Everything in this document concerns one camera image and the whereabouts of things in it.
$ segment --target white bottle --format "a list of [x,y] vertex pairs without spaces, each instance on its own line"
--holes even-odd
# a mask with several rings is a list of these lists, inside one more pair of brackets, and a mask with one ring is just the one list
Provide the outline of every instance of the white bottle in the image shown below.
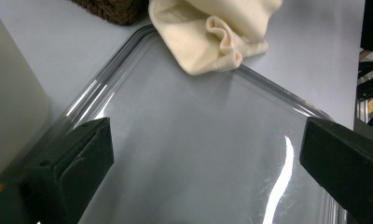
[[0,21],[0,174],[41,131],[48,97]]

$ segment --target white table surface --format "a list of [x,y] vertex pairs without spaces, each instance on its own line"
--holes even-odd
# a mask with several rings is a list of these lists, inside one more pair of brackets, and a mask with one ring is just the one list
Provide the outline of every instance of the white table surface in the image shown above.
[[[364,0],[284,0],[270,19],[269,51],[243,63],[353,126]],[[0,0],[0,18],[50,100],[55,120],[129,36],[69,0]]]

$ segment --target cream cloth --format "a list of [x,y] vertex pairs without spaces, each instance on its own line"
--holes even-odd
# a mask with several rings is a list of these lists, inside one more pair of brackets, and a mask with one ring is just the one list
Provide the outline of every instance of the cream cloth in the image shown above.
[[151,0],[149,16],[190,75],[239,67],[268,49],[270,16],[282,0]]

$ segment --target white container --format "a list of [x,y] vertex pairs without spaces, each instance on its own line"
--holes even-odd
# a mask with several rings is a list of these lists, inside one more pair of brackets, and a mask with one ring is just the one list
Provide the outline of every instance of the white container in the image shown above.
[[0,20],[0,174],[47,117],[48,97]]

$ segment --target clear glass baking dish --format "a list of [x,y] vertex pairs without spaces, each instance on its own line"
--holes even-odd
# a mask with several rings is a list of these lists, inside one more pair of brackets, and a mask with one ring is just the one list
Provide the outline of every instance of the clear glass baking dish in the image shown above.
[[299,164],[309,116],[330,119],[243,65],[187,75],[146,26],[38,147],[111,119],[115,163],[80,223],[346,223]]

